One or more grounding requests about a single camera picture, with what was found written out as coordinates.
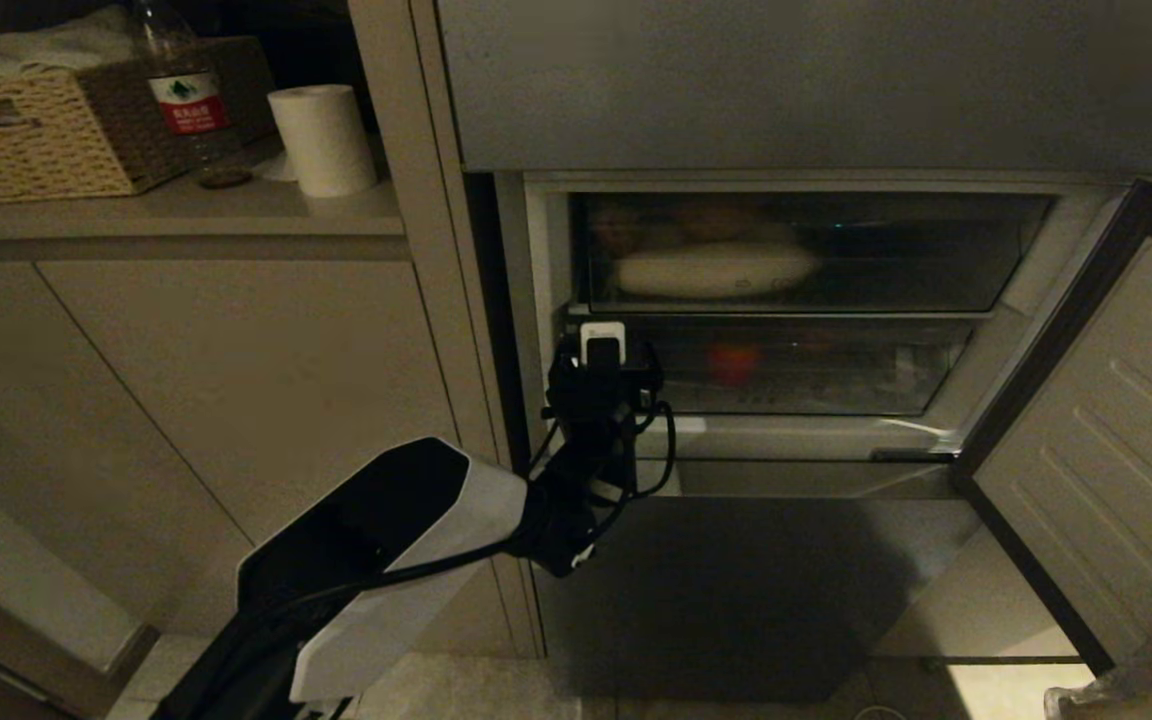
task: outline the paper towel roll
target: paper towel roll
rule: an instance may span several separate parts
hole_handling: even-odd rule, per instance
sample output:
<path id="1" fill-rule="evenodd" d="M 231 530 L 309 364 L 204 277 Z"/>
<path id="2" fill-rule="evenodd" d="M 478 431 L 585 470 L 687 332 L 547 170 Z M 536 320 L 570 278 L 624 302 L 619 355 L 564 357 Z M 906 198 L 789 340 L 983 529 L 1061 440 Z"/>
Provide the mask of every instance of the paper towel roll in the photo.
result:
<path id="1" fill-rule="evenodd" d="M 311 85 L 270 92 L 278 132 L 301 191 L 338 197 L 376 184 L 367 136 L 348 85 Z"/>

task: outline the grey refrigerator panel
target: grey refrigerator panel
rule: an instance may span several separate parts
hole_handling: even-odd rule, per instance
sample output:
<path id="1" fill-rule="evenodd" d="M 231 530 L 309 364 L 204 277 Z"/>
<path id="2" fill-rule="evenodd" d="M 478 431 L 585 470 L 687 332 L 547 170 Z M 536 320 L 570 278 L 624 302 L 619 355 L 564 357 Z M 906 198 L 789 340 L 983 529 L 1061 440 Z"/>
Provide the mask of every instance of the grey refrigerator panel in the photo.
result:
<path id="1" fill-rule="evenodd" d="M 980 521 L 961 500 L 664 497 L 536 574 L 563 691 L 823 702 Z"/>
<path id="2" fill-rule="evenodd" d="M 1152 173 L 1152 0 L 439 0 L 471 170 Z"/>

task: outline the cloth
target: cloth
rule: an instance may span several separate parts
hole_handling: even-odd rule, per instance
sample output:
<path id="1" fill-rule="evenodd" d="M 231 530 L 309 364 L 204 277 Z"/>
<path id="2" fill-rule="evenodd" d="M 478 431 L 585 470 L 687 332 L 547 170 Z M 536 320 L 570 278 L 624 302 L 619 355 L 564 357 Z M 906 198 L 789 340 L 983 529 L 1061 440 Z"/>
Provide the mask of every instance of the cloth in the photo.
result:
<path id="1" fill-rule="evenodd" d="M 0 35 L 0 79 L 118 63 L 134 53 L 132 21 L 122 6 L 111 5 L 59 26 Z"/>

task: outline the red bottle label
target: red bottle label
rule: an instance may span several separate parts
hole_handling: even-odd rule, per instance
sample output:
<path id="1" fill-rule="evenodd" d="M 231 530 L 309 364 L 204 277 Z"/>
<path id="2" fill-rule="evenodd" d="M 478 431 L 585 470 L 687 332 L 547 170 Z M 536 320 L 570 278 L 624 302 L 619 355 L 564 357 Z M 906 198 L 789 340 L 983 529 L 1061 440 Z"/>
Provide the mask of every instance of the red bottle label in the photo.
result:
<path id="1" fill-rule="evenodd" d="M 229 127 L 214 73 L 150 79 L 162 116 L 177 135 L 196 135 Z"/>

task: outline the wicker basket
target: wicker basket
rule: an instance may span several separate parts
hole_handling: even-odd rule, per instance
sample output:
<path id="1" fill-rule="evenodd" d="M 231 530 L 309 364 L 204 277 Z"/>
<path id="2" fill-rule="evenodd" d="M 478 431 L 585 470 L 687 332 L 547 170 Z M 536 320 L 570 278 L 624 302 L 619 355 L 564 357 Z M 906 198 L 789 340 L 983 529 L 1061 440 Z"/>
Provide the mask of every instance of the wicker basket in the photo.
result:
<path id="1" fill-rule="evenodd" d="M 244 143 L 274 131 L 274 88 L 253 37 L 202 44 Z M 143 60 L 0 81 L 0 202 L 136 195 L 189 167 L 151 94 Z"/>

